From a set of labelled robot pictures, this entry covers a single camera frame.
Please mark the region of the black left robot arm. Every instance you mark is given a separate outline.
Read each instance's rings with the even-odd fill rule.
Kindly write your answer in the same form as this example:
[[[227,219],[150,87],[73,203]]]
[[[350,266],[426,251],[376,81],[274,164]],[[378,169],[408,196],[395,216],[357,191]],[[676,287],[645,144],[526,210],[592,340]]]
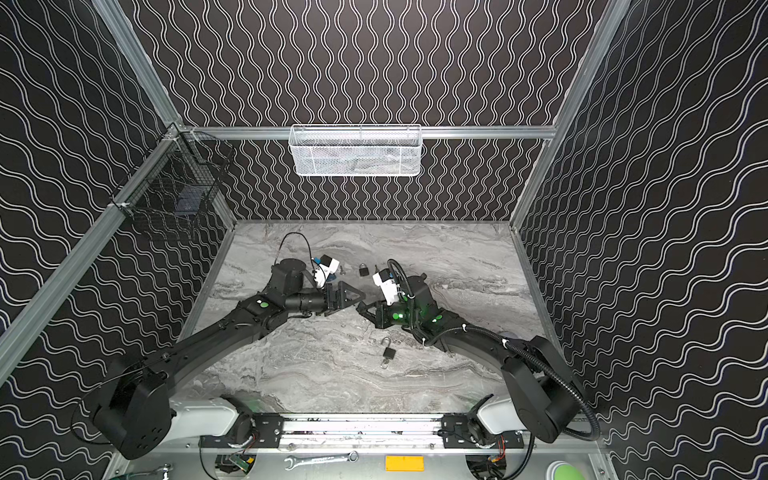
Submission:
[[[303,261],[284,259],[271,266],[261,291],[239,301],[221,320],[148,355],[113,360],[96,389],[91,423],[124,458],[138,459],[169,434],[177,416],[171,397],[197,374],[266,337],[293,314],[328,316],[366,297],[344,281],[306,286],[308,278]]]

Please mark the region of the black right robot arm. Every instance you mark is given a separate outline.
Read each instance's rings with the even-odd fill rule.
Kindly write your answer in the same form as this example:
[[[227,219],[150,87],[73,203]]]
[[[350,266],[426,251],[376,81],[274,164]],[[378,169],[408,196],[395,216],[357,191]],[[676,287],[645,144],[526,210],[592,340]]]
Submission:
[[[555,346],[542,336],[509,338],[475,325],[440,306],[426,277],[381,281],[383,300],[361,302],[357,312],[378,329],[400,326],[425,348],[459,354],[498,371],[514,417],[536,439],[552,443],[562,434],[595,441],[601,429],[584,388]]]

